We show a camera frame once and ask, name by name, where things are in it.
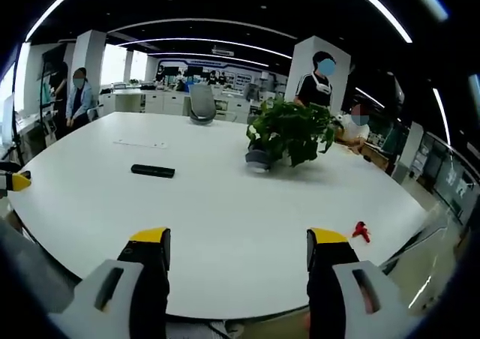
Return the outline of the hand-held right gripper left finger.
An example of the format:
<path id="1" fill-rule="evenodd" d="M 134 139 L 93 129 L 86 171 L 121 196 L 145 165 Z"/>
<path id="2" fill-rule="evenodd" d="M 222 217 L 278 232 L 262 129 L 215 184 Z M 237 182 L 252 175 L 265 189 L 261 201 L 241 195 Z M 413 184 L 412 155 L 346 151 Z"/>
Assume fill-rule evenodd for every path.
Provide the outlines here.
<path id="1" fill-rule="evenodd" d="M 85 277 L 50 320 L 67 338 L 165 338 L 170 238 L 167 227 L 132 235 L 118 258 Z"/>

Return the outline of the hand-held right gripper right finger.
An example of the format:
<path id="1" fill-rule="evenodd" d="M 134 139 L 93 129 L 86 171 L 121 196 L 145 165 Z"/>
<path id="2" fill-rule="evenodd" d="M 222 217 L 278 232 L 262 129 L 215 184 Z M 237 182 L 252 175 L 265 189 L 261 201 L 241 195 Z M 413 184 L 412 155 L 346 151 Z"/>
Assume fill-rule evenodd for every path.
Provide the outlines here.
<path id="1" fill-rule="evenodd" d="M 419 324 L 399 287 L 338 232 L 307 230 L 309 338 L 407 338 Z"/>

